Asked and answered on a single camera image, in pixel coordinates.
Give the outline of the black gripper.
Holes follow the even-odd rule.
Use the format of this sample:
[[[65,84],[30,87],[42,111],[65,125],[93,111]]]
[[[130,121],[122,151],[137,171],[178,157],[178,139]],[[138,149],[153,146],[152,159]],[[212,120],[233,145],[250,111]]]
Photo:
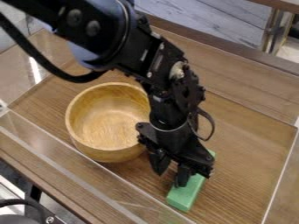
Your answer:
[[[149,122],[138,122],[134,129],[137,141],[148,150],[153,172],[161,176],[172,160],[178,164],[173,179],[176,187],[186,186],[190,174],[210,177],[214,159],[186,123],[177,129],[164,130]]]

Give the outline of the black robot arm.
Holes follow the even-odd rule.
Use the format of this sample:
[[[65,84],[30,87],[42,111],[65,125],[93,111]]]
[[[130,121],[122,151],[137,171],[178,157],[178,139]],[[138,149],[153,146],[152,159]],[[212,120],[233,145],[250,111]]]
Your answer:
[[[0,12],[0,26],[35,62],[65,81],[85,83],[117,69],[141,84],[149,101],[149,121],[138,122],[137,140],[148,149],[152,169],[164,173],[177,163],[173,183],[186,186],[193,175],[208,178],[214,159],[202,146],[198,118],[205,89],[182,50],[156,33],[134,0],[0,0],[41,21],[70,45],[78,63],[89,70],[70,75],[42,56]]]

